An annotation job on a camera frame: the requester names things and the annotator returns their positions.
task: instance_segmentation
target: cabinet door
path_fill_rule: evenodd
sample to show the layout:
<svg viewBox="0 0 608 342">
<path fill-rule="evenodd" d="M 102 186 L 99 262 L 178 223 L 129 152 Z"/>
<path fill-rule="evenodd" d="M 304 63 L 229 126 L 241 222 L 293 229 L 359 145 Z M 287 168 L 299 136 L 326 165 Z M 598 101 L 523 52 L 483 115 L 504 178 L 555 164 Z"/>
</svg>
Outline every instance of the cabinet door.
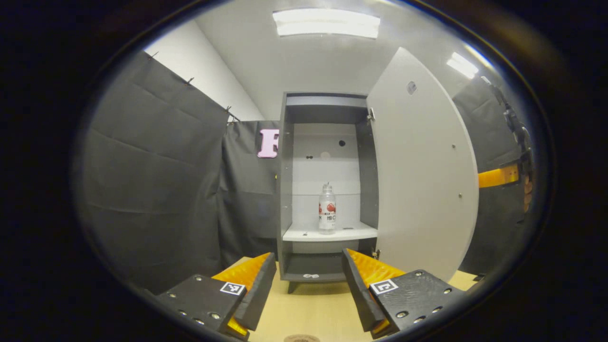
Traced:
<svg viewBox="0 0 608 342">
<path fill-rule="evenodd" d="M 479 195 L 462 118 L 437 79 L 403 48 L 367 105 L 375 115 L 379 259 L 449 281 L 469 247 Z"/>
</svg>

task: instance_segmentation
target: pink letter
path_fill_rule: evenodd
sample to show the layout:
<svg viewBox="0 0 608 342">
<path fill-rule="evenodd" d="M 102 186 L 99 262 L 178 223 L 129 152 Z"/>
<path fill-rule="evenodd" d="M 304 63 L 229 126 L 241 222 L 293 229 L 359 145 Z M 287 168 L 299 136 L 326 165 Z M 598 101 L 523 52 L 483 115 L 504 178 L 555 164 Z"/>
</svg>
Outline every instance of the pink letter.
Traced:
<svg viewBox="0 0 608 342">
<path fill-rule="evenodd" d="M 274 150 L 276 146 L 278 149 L 278 130 L 260 130 L 262 134 L 262 148 L 258 152 L 259 158 L 275 158 L 277 152 Z"/>
</svg>

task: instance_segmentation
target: cabinet leg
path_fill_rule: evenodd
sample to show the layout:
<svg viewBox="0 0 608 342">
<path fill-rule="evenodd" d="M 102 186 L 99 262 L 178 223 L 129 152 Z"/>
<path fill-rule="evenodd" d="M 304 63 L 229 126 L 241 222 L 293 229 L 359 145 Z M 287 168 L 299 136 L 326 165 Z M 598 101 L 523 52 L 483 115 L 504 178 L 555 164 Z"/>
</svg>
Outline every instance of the cabinet leg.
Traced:
<svg viewBox="0 0 608 342">
<path fill-rule="evenodd" d="M 297 285 L 298 285 L 298 283 L 296 283 L 294 281 L 290 281 L 289 282 L 289 287 L 287 288 L 287 294 L 292 293 L 295 290 L 295 288 L 296 288 Z"/>
</svg>

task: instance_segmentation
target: ceiling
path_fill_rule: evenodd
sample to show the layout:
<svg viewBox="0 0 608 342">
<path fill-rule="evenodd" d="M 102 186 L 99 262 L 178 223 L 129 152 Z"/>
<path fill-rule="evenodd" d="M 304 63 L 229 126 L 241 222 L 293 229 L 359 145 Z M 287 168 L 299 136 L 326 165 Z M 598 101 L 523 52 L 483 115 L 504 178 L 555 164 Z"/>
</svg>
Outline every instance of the ceiling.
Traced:
<svg viewBox="0 0 608 342">
<path fill-rule="evenodd" d="M 306 7 L 380 17 L 378 38 L 279 37 L 272 12 Z M 454 51 L 482 68 L 439 22 L 387 1 L 233 0 L 196 22 L 268 120 L 280 118 L 285 91 L 369 93 L 399 47 L 416 56 L 450 96 L 468 82 L 446 65 Z"/>
</svg>

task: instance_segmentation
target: white shelf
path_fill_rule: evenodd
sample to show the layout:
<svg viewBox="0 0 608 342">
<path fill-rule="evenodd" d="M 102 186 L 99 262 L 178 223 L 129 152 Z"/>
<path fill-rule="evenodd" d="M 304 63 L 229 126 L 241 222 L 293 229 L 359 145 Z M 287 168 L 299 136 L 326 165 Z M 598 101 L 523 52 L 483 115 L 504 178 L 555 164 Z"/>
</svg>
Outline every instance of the white shelf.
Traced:
<svg viewBox="0 0 608 342">
<path fill-rule="evenodd" d="M 370 239 L 378 237 L 378 230 L 365 223 L 356 222 L 352 224 L 338 225 L 336 232 L 331 235 L 319 233 L 317 225 L 309 223 L 294 222 L 283 234 L 283 241 L 293 242 L 330 242 Z"/>
</svg>

